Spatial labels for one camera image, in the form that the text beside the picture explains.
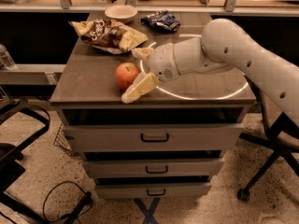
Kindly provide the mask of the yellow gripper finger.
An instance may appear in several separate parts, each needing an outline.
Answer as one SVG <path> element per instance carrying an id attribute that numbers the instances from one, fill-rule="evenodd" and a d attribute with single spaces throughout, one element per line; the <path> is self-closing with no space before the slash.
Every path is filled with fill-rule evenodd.
<path id="1" fill-rule="evenodd" d="M 146 61 L 152 52 L 153 48 L 135 48 L 131 50 L 133 56 L 142 61 Z"/>
<path id="2" fill-rule="evenodd" d="M 141 72 L 134 80 L 133 84 L 125 91 L 121 96 L 121 100 L 129 104 L 142 95 L 145 95 L 153 91 L 159 83 L 159 79 L 152 72 L 143 73 Z"/>

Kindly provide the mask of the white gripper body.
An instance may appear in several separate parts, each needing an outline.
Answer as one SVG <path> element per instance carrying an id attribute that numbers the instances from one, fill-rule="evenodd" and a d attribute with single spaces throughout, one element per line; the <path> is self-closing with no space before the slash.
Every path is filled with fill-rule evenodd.
<path id="1" fill-rule="evenodd" d="M 178 78 L 179 71 L 174 58 L 174 45 L 167 43 L 157 47 L 148 57 L 147 66 L 162 82 Z"/>

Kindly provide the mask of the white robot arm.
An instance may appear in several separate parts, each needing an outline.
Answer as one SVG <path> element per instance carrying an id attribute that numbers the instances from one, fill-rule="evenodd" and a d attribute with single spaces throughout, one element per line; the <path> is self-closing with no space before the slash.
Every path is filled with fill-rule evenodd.
<path id="1" fill-rule="evenodd" d="M 126 104 L 154 90 L 160 82 L 189 73 L 218 73 L 233 66 L 299 125 L 299 67 L 261 47 L 232 21 L 210 21 L 201 35 L 161 45 L 148 55 L 143 49 L 132 53 L 149 71 L 138 75 L 122 95 Z"/>

